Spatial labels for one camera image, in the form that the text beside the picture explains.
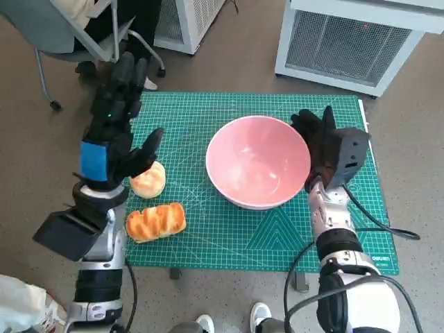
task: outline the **gray floor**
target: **gray floor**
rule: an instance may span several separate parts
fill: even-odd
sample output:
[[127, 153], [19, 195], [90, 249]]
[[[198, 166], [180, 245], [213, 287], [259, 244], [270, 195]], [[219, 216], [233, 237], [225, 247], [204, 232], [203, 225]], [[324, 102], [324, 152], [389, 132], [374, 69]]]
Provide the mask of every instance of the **gray floor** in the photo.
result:
[[[293, 78], [275, 78], [283, 0], [228, 4], [196, 56], [161, 51], [167, 77], [162, 90], [346, 93]], [[53, 114], [40, 93], [32, 48], [0, 21], [0, 258], [1, 272], [46, 287], [61, 302], [73, 297], [76, 265], [31, 237], [47, 214], [71, 202], [72, 171], [88, 123], [93, 90], [79, 84], [73, 64], [44, 59], [53, 95], [64, 110]], [[410, 291], [425, 332], [443, 332], [444, 274], [444, 39], [426, 35], [383, 97], [364, 104], [392, 224], [418, 231], [421, 243], [396, 240], [399, 281]], [[217, 332], [246, 332], [250, 306], [267, 302], [282, 318], [283, 273], [187, 271], [179, 283], [159, 268], [136, 268], [139, 308], [134, 332], [165, 332], [174, 323], [211, 314]], [[311, 276], [311, 292], [316, 277]], [[128, 276], [123, 289], [128, 317]], [[291, 303], [302, 296], [291, 294]], [[402, 308], [401, 332], [415, 332]], [[300, 312], [296, 332], [320, 332], [316, 307]]]

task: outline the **round bun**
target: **round bun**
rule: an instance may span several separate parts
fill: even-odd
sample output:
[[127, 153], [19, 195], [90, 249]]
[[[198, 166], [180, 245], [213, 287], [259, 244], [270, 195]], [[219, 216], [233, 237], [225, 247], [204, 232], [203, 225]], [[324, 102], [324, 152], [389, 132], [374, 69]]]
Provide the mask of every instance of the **round bun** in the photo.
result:
[[150, 169], [137, 177], [130, 178], [134, 193], [144, 199], [159, 196], [165, 188], [166, 181], [165, 168], [158, 161], [155, 161]]

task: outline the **white air purifier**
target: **white air purifier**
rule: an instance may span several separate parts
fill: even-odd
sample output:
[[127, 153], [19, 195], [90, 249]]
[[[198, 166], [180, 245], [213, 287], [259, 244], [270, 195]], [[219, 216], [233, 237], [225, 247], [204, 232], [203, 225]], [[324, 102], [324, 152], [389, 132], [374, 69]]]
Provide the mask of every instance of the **white air purifier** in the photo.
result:
[[225, 0], [162, 0], [154, 45], [195, 54], [224, 2]]
[[381, 96], [424, 33], [444, 29], [442, 10], [399, 1], [286, 1], [276, 74]]

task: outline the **bread loaf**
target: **bread loaf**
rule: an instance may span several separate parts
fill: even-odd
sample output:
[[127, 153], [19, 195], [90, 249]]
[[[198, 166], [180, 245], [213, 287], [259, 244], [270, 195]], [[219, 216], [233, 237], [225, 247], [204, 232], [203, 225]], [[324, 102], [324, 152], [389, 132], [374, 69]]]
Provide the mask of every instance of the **bread loaf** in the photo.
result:
[[126, 231], [136, 243], [154, 241], [177, 234], [185, 229], [187, 222], [180, 203], [171, 203], [131, 212], [126, 221]]
[[165, 168], [158, 161], [154, 161], [150, 169], [137, 177], [130, 178], [130, 184], [136, 195], [151, 199], [162, 193], [166, 179]]

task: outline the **green cutting mat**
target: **green cutting mat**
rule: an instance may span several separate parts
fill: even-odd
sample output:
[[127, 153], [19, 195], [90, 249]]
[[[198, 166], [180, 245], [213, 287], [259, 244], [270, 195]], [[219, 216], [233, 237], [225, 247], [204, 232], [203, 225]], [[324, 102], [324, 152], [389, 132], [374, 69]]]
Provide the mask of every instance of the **green cutting mat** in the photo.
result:
[[[129, 240], [127, 257], [135, 266], [287, 271], [294, 255], [312, 240], [307, 194], [302, 191], [274, 210], [243, 210], [225, 200], [207, 177], [207, 145], [233, 119], [261, 114], [289, 122], [302, 108], [321, 116], [328, 104], [338, 127], [364, 129], [355, 96], [156, 92], [143, 94], [142, 101], [133, 121], [134, 146], [140, 146], [154, 128], [165, 129], [158, 160], [166, 169], [166, 187], [153, 200], [131, 192], [127, 212], [177, 201], [185, 208], [187, 228], [147, 244]], [[387, 221], [370, 153], [350, 190], [377, 219]], [[373, 227], [353, 205], [350, 210], [357, 228]], [[359, 240], [381, 272], [399, 273], [391, 235], [362, 232]], [[318, 271], [314, 249], [302, 259], [300, 270]]]

